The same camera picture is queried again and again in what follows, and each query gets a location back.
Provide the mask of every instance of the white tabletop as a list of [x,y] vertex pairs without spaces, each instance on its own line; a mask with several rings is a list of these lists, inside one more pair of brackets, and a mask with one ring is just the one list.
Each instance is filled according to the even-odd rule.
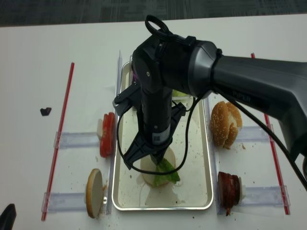
[[[250,57],[254,52],[257,58],[307,61],[306,21],[307,15],[302,14],[166,24],[175,34],[214,42],[228,56]],[[307,193],[279,149],[291,202],[289,216],[217,216],[213,203],[206,211],[120,212],[113,207],[112,214],[100,220],[90,219],[84,212],[56,213],[41,222],[71,62],[75,62],[75,92],[70,97],[76,101],[78,90],[86,93],[114,86],[119,50],[125,63],[149,35],[143,22],[0,28],[0,212],[9,203],[16,205],[14,229],[306,229]],[[88,94],[89,102],[101,103],[99,94],[95,100],[93,95]],[[48,117],[41,116],[43,107],[52,107]],[[76,129],[71,132],[79,129],[78,118],[73,120],[75,124],[70,121],[70,126]],[[271,122],[282,138],[277,121]]]

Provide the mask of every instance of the red tomato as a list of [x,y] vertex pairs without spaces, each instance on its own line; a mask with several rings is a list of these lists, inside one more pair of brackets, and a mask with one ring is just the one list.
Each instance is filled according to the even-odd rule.
[[105,114],[102,123],[102,138],[100,141],[101,157],[107,157],[112,154],[114,121],[114,113],[110,112],[108,115]]

